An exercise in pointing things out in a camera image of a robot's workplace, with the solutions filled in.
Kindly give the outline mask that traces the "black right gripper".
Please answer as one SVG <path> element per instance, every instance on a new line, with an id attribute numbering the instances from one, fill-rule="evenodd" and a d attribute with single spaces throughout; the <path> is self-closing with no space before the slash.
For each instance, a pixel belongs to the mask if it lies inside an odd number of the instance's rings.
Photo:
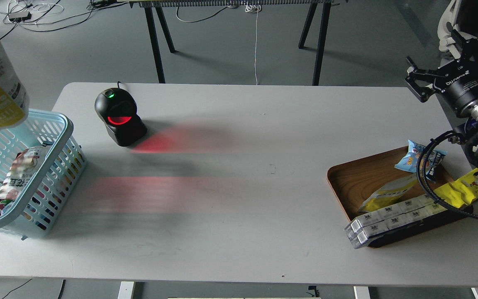
<path id="1" fill-rule="evenodd" d="M 466 39 L 459 32 L 451 36 L 461 46 L 460 56 L 438 70 L 420 69 L 407 56 L 405 82 L 421 103 L 437 91 L 458 118 L 478 119 L 478 37 Z"/>

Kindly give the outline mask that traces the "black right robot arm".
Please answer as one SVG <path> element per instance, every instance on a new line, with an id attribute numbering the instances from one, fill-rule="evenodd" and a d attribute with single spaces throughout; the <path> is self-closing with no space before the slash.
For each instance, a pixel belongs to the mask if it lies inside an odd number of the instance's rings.
<path id="1" fill-rule="evenodd" d="M 436 70 L 424 70 L 407 56 L 410 69 L 405 82 L 420 102 L 437 93 L 458 118 L 475 122 L 470 129 L 456 130 L 455 141 L 464 146 L 467 159 L 478 168 L 478 36 L 466 39 L 455 29 L 450 33 L 461 48 L 459 57 Z"/>

